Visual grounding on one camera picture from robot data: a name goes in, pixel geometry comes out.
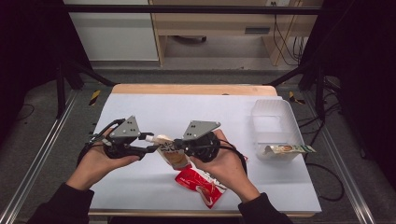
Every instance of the black sleeve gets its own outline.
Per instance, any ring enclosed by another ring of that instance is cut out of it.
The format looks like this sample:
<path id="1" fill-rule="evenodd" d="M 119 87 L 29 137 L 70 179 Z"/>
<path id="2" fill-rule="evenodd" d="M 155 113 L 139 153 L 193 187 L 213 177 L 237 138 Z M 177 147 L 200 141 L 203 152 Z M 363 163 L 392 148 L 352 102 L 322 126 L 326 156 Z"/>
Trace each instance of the black sleeve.
<path id="1" fill-rule="evenodd" d="M 92 198 L 92 190 L 80 191 L 63 183 L 47 203 L 38 206 L 27 223 L 88 224 Z"/>
<path id="2" fill-rule="evenodd" d="M 246 224 L 290 224 L 293 223 L 288 216 L 278 212 L 268 200 L 265 193 L 248 203 L 240 203 L 239 211 Z"/>

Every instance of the person's right hand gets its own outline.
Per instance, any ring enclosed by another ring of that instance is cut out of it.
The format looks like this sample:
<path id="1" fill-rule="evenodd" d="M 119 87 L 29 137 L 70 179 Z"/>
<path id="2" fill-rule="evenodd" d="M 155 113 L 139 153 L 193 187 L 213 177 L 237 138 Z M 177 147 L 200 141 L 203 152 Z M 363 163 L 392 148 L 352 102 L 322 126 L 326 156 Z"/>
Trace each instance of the person's right hand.
<path id="1" fill-rule="evenodd" d="M 220 140 L 227 141 L 223 131 L 213 131 Z M 235 192 L 242 203 L 246 203 L 260 196 L 259 191 L 248 179 L 239 157 L 228 149 L 220 149 L 218 156 L 211 162 L 202 162 L 195 157 L 190 157 L 198 169 L 213 175 L 221 184 Z"/>

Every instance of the white cabinet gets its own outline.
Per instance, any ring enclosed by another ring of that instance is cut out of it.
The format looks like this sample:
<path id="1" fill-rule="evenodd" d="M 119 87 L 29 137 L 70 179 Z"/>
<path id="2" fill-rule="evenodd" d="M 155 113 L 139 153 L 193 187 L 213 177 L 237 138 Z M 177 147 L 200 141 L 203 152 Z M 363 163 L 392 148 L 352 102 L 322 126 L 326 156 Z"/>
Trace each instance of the white cabinet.
<path id="1" fill-rule="evenodd" d="M 64 0 L 65 4 L 147 5 L 147 0 Z M 90 61 L 158 61 L 149 13 L 70 13 Z"/>

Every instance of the red packet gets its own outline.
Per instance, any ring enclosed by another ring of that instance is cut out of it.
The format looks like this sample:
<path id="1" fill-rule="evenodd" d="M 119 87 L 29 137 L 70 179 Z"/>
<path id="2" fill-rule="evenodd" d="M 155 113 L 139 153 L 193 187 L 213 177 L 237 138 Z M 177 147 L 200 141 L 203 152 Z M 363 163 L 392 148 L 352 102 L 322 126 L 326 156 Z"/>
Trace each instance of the red packet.
<path id="1" fill-rule="evenodd" d="M 175 180 L 181 186 L 198 192 L 208 208 L 212 208 L 227 189 L 209 173 L 196 168 L 181 171 Z"/>

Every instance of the clear plastic box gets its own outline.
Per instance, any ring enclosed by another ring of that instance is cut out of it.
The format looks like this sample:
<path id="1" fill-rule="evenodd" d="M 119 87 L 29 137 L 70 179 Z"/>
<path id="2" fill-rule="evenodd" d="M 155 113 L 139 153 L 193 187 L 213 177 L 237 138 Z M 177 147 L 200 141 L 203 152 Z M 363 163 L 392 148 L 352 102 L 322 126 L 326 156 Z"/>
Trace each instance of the clear plastic box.
<path id="1" fill-rule="evenodd" d="M 299 153 L 275 154 L 272 145 L 303 145 L 296 119 L 285 100 L 258 100 L 251 111 L 256 154 L 261 160 L 290 161 Z"/>

